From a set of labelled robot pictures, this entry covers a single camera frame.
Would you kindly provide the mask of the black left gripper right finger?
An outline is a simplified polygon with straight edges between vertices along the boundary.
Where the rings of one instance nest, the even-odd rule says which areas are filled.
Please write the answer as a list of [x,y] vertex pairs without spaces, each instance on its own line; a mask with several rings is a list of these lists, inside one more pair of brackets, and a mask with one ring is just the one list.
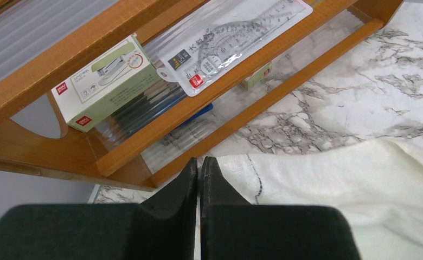
[[254,205],[223,176],[216,158],[200,173],[202,259],[360,259],[335,208]]

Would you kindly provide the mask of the white terry towel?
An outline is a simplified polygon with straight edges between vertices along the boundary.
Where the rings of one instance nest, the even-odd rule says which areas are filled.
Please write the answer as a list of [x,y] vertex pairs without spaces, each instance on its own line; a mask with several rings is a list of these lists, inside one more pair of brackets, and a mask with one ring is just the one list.
[[378,138],[306,155],[218,158],[252,204],[331,206],[351,226],[363,259],[423,259],[423,148]]

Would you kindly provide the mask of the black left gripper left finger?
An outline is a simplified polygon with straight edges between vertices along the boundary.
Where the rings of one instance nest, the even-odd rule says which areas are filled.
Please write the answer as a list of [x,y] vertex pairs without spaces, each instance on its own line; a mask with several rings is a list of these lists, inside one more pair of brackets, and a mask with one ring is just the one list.
[[30,204],[0,218],[0,259],[193,259],[197,159],[142,203]]

